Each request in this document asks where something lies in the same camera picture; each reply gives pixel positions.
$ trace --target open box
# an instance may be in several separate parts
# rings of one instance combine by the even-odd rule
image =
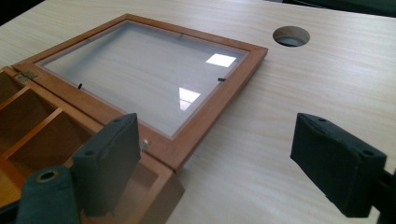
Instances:
[[[147,148],[125,190],[130,200],[120,202],[124,215],[84,220],[164,222],[183,191],[174,173],[266,52],[125,14],[3,69],[0,152],[24,176],[70,166],[104,125],[136,112]]]

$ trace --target round hole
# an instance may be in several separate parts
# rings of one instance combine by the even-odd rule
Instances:
[[[92,151],[92,150],[88,150],[88,151],[86,151],[84,154],[85,154],[86,156],[91,156],[91,155],[95,154],[95,152]]]
[[[309,33],[297,26],[280,27],[273,33],[276,43],[286,47],[300,47],[308,43]]]
[[[36,179],[38,183],[46,183],[53,179],[55,179],[59,175],[57,171],[47,171],[41,175],[39,175]]]
[[[363,150],[363,154],[367,155],[367,156],[374,156],[374,153],[372,151],[369,151],[369,150]]]

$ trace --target glass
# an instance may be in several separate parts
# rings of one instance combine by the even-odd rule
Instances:
[[[124,21],[37,65],[172,137],[247,55]]]

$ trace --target table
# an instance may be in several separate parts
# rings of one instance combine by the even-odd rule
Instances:
[[[290,159],[298,112],[355,134],[396,168],[396,19],[260,0],[47,0],[0,27],[0,66],[123,13],[267,47],[268,55],[178,175],[168,223],[375,223],[349,219]],[[310,34],[299,48],[274,30]]]

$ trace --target wooden frame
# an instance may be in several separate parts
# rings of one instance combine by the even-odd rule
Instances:
[[[87,135],[104,127],[36,83],[20,84],[13,78],[17,74],[8,67],[0,70],[0,206],[21,197],[31,173],[52,165],[70,167]],[[173,170],[142,153],[115,216],[82,216],[82,223],[164,223],[183,192]]]
[[[90,39],[123,21],[134,21],[167,31],[192,36],[212,43],[221,44],[223,46],[247,51],[245,59],[232,71],[227,80],[212,92],[205,103],[195,111],[195,113],[189,118],[188,122],[178,130],[177,134],[173,138],[164,136],[156,130],[151,129],[143,122],[139,122],[140,137],[141,139],[148,140],[147,153],[177,171],[197,147],[199,142],[204,138],[205,134],[214,124],[215,120],[226,105],[230,103],[233,97],[248,82],[249,78],[260,65],[261,60],[265,57],[267,49],[161,21],[154,21],[125,14],[82,35],[78,35],[67,40],[58,46],[38,53],[37,55],[20,63],[14,64],[13,67],[19,72],[33,72],[37,75],[37,78],[34,79],[35,83],[48,91],[51,91],[75,108],[78,108],[91,119],[104,125],[115,117],[122,115],[122,112],[111,105],[103,103],[100,99],[92,97],[92,95],[89,95],[87,92],[80,91],[76,87],[65,83],[49,71],[35,65],[35,63],[47,59],[62,50],[69,49],[82,41]]]

